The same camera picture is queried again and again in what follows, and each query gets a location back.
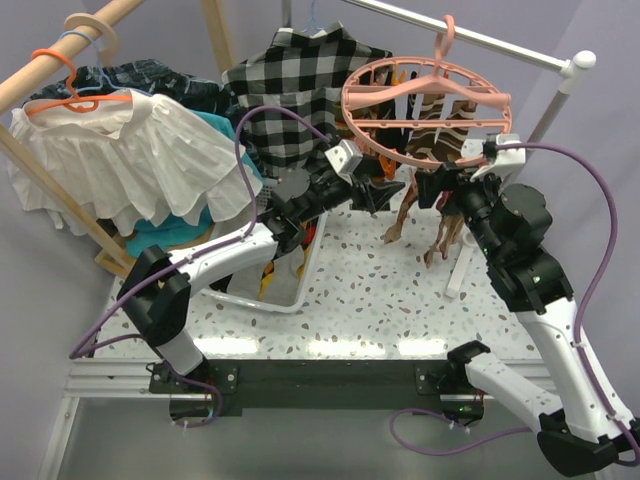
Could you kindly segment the argyle orange brown sock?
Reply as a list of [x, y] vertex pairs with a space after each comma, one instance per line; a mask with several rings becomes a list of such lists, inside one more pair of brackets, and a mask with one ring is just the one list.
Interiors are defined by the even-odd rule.
[[458, 242], [464, 227], [464, 218], [461, 214], [440, 212], [440, 222], [435, 240], [423, 256], [424, 264], [430, 268], [437, 254], [443, 260], [447, 260], [450, 248]]

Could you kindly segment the pink round clip hanger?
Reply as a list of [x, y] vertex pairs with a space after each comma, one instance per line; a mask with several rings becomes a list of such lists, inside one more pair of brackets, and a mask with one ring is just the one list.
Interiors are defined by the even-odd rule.
[[356, 70], [341, 93], [343, 123], [363, 151], [392, 179], [402, 165], [434, 170], [446, 161], [476, 166], [462, 147], [472, 130], [508, 134], [511, 95], [477, 73], [447, 61], [455, 39], [455, 20], [431, 57], [394, 56]]

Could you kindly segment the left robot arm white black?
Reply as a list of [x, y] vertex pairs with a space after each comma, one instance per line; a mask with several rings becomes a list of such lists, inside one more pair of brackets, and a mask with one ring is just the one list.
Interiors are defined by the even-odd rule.
[[376, 213], [404, 187], [400, 181], [366, 174], [341, 178], [333, 170], [304, 169], [284, 174], [268, 207], [240, 229], [196, 248], [163, 252], [148, 248], [135, 262], [117, 304], [147, 345], [172, 370], [185, 392], [207, 380], [206, 358], [186, 330], [191, 297], [244, 268], [270, 262], [306, 239], [304, 223], [345, 202]]

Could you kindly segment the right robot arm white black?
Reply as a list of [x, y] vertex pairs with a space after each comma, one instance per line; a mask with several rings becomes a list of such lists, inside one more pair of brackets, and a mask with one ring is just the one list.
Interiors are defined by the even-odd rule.
[[598, 472], [639, 450], [639, 419], [612, 387], [584, 332], [570, 282], [541, 245], [552, 217], [535, 188], [501, 185], [490, 174], [443, 163], [415, 175], [418, 203], [446, 193], [481, 253], [497, 296], [528, 332], [555, 386], [548, 392], [515, 372], [479, 341], [447, 354], [440, 383], [473, 387], [498, 400], [534, 433], [551, 466], [566, 477]]

